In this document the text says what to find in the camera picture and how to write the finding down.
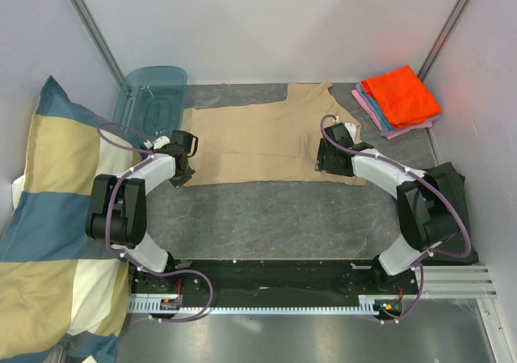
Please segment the beige t shirt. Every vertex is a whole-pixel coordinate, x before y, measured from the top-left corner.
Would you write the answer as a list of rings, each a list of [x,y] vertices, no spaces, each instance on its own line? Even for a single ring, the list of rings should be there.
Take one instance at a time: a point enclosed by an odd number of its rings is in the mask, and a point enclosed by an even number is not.
[[[198,137],[190,186],[259,181],[328,181],[364,186],[365,179],[316,171],[320,121],[332,114],[360,122],[330,93],[330,82],[288,84],[284,101],[187,108],[181,128]]]

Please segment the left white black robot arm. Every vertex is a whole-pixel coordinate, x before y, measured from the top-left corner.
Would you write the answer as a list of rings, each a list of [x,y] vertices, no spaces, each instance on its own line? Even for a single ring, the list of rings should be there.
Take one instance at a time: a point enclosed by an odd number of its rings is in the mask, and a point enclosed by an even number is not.
[[[116,175],[95,177],[86,218],[86,236],[102,241],[109,251],[149,274],[149,283],[160,293],[177,284],[174,257],[159,247],[147,232],[146,197],[168,181],[183,186],[194,175],[189,159],[199,148],[199,138],[175,130],[169,137],[145,143],[147,157]]]

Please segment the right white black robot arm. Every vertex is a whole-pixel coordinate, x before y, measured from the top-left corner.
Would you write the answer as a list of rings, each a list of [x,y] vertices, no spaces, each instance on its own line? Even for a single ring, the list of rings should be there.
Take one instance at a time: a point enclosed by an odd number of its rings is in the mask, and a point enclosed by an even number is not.
[[[427,171],[405,166],[372,145],[355,141],[347,125],[331,116],[321,124],[316,171],[358,177],[391,195],[397,203],[400,234],[376,258],[370,272],[375,291],[388,293],[399,275],[434,254],[466,258],[472,252],[465,177],[451,163]]]

